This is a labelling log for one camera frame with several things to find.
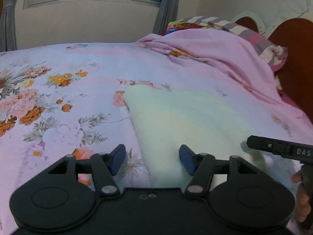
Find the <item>black handle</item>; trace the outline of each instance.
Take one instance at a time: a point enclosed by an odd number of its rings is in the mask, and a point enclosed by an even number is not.
[[[301,227],[305,230],[311,229],[313,224],[313,166],[312,165],[303,165],[301,167],[301,174],[302,174],[302,184],[303,188],[306,190],[306,193],[310,197],[310,205],[311,205],[311,212],[306,217],[306,220],[301,223]]]

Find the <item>colorful pillowcase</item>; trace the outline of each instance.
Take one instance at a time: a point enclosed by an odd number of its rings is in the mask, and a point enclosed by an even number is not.
[[[277,46],[261,34],[218,17],[197,16],[170,22],[164,35],[190,28],[213,28],[233,33],[250,42],[260,58],[264,59],[273,72],[281,69],[286,60],[288,50]]]

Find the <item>gray curtain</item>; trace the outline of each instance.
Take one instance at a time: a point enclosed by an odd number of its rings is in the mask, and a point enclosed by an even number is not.
[[[0,19],[0,52],[16,50],[15,5],[17,0],[3,0]]]
[[[178,2],[179,0],[162,0],[153,33],[161,35],[167,24],[177,19]]]

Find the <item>towel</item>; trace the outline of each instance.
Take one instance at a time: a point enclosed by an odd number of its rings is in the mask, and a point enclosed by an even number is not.
[[[260,152],[246,145],[254,134],[249,123],[218,96],[135,85],[125,91],[124,98],[153,187],[185,189],[188,185],[191,176],[178,154],[182,144],[196,154],[208,153],[221,160],[239,155],[266,171]],[[210,189],[224,181],[225,176],[214,176]]]

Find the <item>hand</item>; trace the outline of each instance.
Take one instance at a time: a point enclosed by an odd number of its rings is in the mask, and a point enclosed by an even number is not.
[[[291,178],[293,183],[302,181],[301,172],[297,172]],[[299,222],[304,222],[306,217],[311,212],[311,206],[309,203],[310,197],[306,194],[303,186],[300,184],[297,191],[295,219]]]

